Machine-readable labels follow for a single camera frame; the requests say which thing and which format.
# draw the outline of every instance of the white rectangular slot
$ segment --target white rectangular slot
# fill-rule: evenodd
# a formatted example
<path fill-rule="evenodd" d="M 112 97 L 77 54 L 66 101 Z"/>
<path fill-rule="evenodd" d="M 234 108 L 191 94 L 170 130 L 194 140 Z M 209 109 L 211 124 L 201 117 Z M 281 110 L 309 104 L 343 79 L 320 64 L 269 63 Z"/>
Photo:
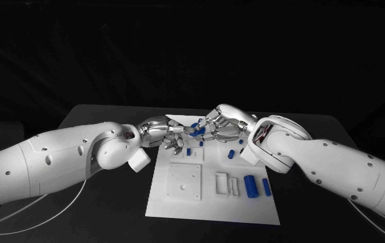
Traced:
<path fill-rule="evenodd" d="M 165 199 L 200 200 L 200 164 L 168 164 Z"/>
<path fill-rule="evenodd" d="M 233 197 L 237 197 L 237 183 L 236 183 L 236 178 L 230 178 L 230 195 Z"/>
<path fill-rule="evenodd" d="M 216 172 L 214 173 L 214 193 L 219 197 L 227 197 L 229 188 L 226 185 L 226 174 Z"/>
<path fill-rule="evenodd" d="M 171 151 L 170 162 L 177 162 L 177 163 L 203 162 L 203 148 L 201 147 L 184 147 L 181 152 L 177 155 L 174 155 Z"/>

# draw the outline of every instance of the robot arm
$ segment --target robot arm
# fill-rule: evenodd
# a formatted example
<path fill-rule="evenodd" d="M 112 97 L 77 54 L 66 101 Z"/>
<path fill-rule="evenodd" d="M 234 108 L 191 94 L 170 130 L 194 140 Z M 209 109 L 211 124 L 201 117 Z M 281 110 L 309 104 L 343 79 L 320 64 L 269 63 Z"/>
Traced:
<path fill-rule="evenodd" d="M 314 184 L 385 214 L 385 162 L 380 159 L 330 140 L 312 140 L 304 128 L 276 115 L 256 121 L 256 117 L 237 108 L 219 105 L 196 129 L 214 125 L 211 137 L 223 142 L 229 140 L 221 138 L 220 123 L 230 123 L 247 135 L 239 156 L 252 165 L 260 161 L 275 172 L 286 173 L 295 162 Z"/>
<path fill-rule="evenodd" d="M 103 122 L 35 135 L 0 151 L 0 205 L 57 192 L 125 162 L 138 172 L 149 162 L 141 148 L 164 141 L 178 153 L 180 133 L 193 131 L 164 116 L 136 127 Z"/>

